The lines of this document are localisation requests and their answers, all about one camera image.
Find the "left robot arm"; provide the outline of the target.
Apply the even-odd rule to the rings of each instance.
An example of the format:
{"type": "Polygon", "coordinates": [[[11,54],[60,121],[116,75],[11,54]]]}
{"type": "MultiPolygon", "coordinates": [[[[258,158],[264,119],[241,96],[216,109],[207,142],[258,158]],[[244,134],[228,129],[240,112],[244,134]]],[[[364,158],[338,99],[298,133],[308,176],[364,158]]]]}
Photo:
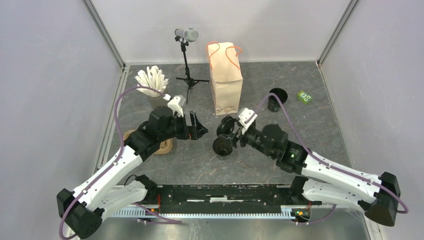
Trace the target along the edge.
{"type": "Polygon", "coordinates": [[[67,225],[74,236],[81,240],[93,235],[112,213],[133,203],[153,203],[157,190],[136,181],[116,193],[110,190],[131,170],[138,167],[160,149],[162,142],[198,140],[208,129],[198,120],[196,113],[189,113],[191,125],[186,116],[167,106],[158,106],[147,121],[131,132],[122,141],[116,154],[88,180],[73,190],[62,189],[56,196],[59,226],[67,225]]]}

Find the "single black cup lid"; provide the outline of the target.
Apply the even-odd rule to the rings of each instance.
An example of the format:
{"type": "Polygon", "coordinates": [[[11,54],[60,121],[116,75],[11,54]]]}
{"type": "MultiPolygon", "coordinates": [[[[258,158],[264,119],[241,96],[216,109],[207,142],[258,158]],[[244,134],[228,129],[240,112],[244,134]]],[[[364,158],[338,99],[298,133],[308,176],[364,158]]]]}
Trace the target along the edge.
{"type": "Polygon", "coordinates": [[[221,135],[229,135],[233,132],[234,127],[235,127],[235,121],[236,119],[233,118],[232,116],[228,115],[225,116],[219,126],[216,129],[216,135],[219,137],[221,135]]]}

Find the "black coffee cup with print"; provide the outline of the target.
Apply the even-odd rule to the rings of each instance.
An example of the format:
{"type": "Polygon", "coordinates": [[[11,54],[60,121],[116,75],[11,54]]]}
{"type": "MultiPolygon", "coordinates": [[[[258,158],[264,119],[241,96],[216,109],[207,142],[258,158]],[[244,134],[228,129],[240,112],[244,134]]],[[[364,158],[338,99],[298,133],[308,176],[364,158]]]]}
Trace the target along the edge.
{"type": "Polygon", "coordinates": [[[234,152],[234,149],[224,149],[219,146],[220,140],[219,137],[216,138],[212,144],[212,150],[216,154],[216,156],[221,160],[226,160],[230,157],[230,155],[234,152]]]}

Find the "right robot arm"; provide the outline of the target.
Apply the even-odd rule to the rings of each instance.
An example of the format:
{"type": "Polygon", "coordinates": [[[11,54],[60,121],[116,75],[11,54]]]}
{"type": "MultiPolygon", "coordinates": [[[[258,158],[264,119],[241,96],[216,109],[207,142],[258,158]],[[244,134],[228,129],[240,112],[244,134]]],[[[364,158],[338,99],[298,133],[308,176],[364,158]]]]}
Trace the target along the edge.
{"type": "Polygon", "coordinates": [[[268,124],[262,130],[251,126],[244,131],[235,129],[233,123],[222,123],[216,134],[229,147],[228,153],[237,146],[249,145],[275,160],[281,170],[297,174],[288,191],[293,203],[311,201],[347,206],[380,225],[395,225],[401,192],[394,174],[387,171],[371,174],[333,162],[290,141],[277,124],[268,124]]]}

